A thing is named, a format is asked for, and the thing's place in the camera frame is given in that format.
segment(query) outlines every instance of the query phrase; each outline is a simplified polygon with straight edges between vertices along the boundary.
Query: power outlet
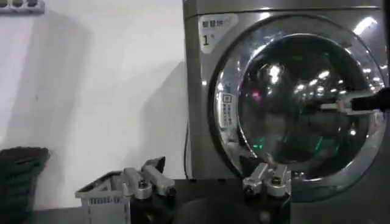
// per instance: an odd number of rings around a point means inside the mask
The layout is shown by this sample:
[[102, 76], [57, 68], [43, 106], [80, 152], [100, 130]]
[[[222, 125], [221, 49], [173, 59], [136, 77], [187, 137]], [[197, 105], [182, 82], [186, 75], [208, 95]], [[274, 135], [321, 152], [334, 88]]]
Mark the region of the power outlet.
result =
[[43, 14], [42, 0], [0, 0], [0, 15], [9, 14]]

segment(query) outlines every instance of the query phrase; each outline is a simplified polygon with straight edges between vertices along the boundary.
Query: laundry basket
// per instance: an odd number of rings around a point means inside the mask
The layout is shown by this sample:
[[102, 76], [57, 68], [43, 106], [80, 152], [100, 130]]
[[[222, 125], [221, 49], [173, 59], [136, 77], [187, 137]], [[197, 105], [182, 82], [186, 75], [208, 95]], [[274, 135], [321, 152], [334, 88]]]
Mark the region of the laundry basket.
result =
[[35, 186], [49, 152], [17, 147], [0, 151], [0, 220], [21, 223], [31, 212]]
[[123, 194], [122, 172], [110, 172], [76, 192], [86, 224], [130, 224], [130, 197]]

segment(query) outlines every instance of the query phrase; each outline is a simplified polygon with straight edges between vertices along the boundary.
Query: metal bracket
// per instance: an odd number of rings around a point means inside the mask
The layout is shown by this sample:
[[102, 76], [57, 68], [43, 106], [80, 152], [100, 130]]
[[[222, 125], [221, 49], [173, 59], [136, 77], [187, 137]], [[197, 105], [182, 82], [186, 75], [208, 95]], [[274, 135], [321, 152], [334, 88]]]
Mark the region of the metal bracket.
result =
[[128, 185], [128, 188], [124, 186], [124, 193], [132, 192], [135, 198], [144, 200], [152, 196], [152, 185], [144, 180], [140, 173], [134, 168], [125, 168], [123, 170], [124, 180]]
[[291, 171], [287, 165], [277, 165], [272, 176], [264, 181], [268, 194], [274, 197], [291, 195]]
[[142, 167], [142, 171], [145, 179], [156, 186], [158, 195], [174, 196], [176, 194], [176, 190], [174, 188], [175, 181], [166, 178], [154, 166], [146, 165]]
[[257, 195], [261, 192], [263, 180], [269, 173], [269, 165], [267, 163], [260, 163], [253, 173], [243, 179], [243, 189], [248, 196]]

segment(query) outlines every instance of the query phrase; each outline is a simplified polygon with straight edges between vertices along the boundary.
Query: washing machine door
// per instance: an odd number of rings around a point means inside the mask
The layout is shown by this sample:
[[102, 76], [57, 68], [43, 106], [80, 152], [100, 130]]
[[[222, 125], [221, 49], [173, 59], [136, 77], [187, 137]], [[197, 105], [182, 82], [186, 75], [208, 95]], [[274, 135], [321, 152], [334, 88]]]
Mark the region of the washing machine door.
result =
[[245, 159], [288, 164], [293, 200], [315, 201], [362, 177], [377, 155], [385, 118], [311, 105], [384, 86], [352, 31], [311, 16], [273, 18], [244, 34], [222, 59], [211, 118], [237, 171], [245, 175]]

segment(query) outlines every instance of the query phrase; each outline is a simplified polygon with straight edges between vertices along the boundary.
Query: black basket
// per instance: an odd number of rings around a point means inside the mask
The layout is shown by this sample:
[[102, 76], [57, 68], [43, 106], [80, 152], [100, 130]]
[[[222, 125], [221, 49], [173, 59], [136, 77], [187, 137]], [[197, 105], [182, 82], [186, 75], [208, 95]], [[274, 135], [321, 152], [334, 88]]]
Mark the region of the black basket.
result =
[[34, 204], [35, 185], [49, 152], [17, 147], [0, 151], [0, 220], [21, 223]]

